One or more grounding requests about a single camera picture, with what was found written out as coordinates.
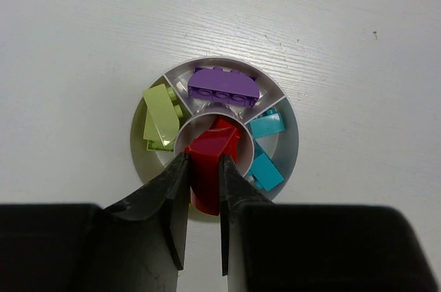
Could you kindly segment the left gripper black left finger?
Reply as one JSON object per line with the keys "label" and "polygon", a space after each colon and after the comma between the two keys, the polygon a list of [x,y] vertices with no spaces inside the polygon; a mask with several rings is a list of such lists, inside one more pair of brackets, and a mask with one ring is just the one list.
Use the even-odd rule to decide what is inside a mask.
{"label": "left gripper black left finger", "polygon": [[1,206],[2,291],[175,291],[183,269],[189,158],[106,208]]}

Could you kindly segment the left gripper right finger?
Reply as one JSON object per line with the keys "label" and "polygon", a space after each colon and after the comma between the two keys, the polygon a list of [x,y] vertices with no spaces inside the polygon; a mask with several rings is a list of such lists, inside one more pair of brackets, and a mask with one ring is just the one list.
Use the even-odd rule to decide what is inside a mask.
{"label": "left gripper right finger", "polygon": [[230,156],[218,168],[230,291],[437,291],[409,221],[370,205],[276,204]]}

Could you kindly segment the cyan lego brick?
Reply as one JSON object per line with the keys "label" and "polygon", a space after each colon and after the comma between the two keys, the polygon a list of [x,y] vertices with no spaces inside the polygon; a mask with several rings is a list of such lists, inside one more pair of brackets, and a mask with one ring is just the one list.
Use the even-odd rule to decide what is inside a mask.
{"label": "cyan lego brick", "polygon": [[283,176],[265,152],[254,158],[249,175],[253,177],[259,189],[271,191],[284,181]]}

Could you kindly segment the red lego short brick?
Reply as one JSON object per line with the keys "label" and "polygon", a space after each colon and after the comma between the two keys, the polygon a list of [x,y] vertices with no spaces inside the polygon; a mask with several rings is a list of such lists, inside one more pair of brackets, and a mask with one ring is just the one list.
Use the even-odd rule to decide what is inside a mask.
{"label": "red lego short brick", "polygon": [[237,160],[239,139],[234,128],[209,129],[185,148],[192,166],[194,206],[199,211],[212,216],[219,214],[219,162],[224,155]]}

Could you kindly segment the cyan lego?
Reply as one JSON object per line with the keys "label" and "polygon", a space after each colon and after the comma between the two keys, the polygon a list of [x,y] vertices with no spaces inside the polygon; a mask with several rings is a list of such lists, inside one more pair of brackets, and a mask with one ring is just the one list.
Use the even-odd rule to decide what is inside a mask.
{"label": "cyan lego", "polygon": [[250,121],[249,129],[253,137],[257,139],[285,131],[285,124],[282,114],[275,108],[270,108]]}

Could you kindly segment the light green lego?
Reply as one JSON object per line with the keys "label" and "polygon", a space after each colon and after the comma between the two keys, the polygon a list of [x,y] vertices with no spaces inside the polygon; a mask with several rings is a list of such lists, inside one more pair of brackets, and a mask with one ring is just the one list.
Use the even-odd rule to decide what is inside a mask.
{"label": "light green lego", "polygon": [[164,83],[143,92],[147,105],[143,138],[160,147],[171,147],[180,129],[183,111],[177,103],[177,96]]}
{"label": "light green lego", "polygon": [[164,145],[160,140],[147,140],[146,150],[153,152],[173,152],[174,143]]}

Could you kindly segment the purple lego brick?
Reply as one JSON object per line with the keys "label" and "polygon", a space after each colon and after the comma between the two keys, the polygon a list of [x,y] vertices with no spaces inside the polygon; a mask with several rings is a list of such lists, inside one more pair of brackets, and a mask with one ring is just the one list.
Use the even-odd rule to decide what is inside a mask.
{"label": "purple lego brick", "polygon": [[187,93],[195,99],[241,107],[253,107],[260,98],[255,78],[221,67],[196,67],[187,82]]}

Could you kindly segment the red lego long brick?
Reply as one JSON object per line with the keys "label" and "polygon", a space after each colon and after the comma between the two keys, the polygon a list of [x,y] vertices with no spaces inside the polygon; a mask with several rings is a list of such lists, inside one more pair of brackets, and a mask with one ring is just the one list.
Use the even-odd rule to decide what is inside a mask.
{"label": "red lego long brick", "polygon": [[226,116],[218,115],[210,126],[210,129],[227,129],[227,128],[234,128],[236,136],[237,137],[240,136],[240,131],[238,129],[236,121]]}

